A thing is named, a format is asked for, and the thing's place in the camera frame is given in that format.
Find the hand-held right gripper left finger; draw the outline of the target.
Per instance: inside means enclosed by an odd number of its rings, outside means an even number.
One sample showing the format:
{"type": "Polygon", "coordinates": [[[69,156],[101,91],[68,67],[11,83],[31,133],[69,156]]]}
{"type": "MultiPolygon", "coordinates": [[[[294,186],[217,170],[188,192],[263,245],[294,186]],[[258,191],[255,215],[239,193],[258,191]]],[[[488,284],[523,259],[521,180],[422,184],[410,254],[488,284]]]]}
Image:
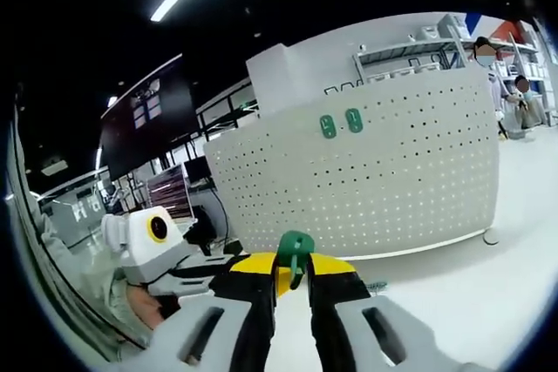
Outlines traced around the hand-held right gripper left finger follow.
{"type": "Polygon", "coordinates": [[[244,256],[188,297],[148,347],[102,371],[263,371],[275,333],[273,253],[244,256]]]}

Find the person's left hand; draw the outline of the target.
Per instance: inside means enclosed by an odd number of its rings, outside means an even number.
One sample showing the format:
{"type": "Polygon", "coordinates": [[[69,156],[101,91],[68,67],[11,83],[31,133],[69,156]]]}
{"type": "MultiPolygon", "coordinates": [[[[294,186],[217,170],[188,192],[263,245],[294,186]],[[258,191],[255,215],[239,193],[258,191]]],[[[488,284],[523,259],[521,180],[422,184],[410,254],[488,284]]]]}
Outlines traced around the person's left hand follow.
{"type": "Polygon", "coordinates": [[[126,285],[126,298],[132,311],[151,330],[180,308],[173,295],[153,296],[145,288],[133,285],[126,285]]]}

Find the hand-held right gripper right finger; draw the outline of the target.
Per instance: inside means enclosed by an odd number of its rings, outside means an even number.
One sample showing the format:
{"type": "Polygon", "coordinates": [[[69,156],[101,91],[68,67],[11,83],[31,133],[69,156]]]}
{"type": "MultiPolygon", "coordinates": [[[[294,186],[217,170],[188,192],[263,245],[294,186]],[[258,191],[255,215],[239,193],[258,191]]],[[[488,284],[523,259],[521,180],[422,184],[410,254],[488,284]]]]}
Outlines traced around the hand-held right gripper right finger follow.
{"type": "Polygon", "coordinates": [[[374,296],[344,260],[312,254],[311,331],[324,371],[485,371],[441,351],[434,333],[389,298],[374,296]]]}

